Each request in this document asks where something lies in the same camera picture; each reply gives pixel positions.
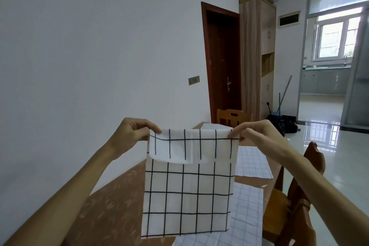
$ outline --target person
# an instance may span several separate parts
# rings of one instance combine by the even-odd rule
[[[137,141],[147,140],[150,129],[161,133],[146,119],[125,118],[106,144],[4,245],[59,246],[106,167]],[[228,137],[238,135],[240,140],[251,139],[261,152],[290,171],[339,245],[369,245],[369,217],[290,146],[269,121],[242,123]]]

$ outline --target glossy white floor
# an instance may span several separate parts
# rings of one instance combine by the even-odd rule
[[[299,127],[301,132],[286,135],[291,145],[303,154],[311,141],[316,142],[325,157],[325,178],[369,215],[369,134],[339,131],[336,125],[317,123]],[[287,193],[291,181],[291,174],[285,171],[284,193]],[[310,218],[317,234],[317,244],[337,245],[313,206]],[[270,243],[263,240],[263,245]]]
[[[339,125],[344,101],[344,96],[300,95],[298,120]]]

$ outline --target forearm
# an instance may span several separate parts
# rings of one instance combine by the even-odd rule
[[[106,148],[101,148],[33,214],[4,246],[60,245],[86,198],[110,163]]]
[[[339,245],[367,245],[369,218],[300,154],[286,164]]]

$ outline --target tall wooden cabinet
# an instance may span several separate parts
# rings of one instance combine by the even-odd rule
[[[273,110],[276,7],[269,0],[240,3],[242,110],[256,121]]]

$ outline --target dining table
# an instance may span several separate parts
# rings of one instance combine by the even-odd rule
[[[204,122],[193,129],[200,129]],[[239,146],[255,146],[245,139]],[[235,182],[263,189],[263,214],[274,188],[282,190],[283,167],[266,156],[273,178],[235,176]],[[141,239],[146,160],[91,194],[62,245],[171,246],[174,236]]]

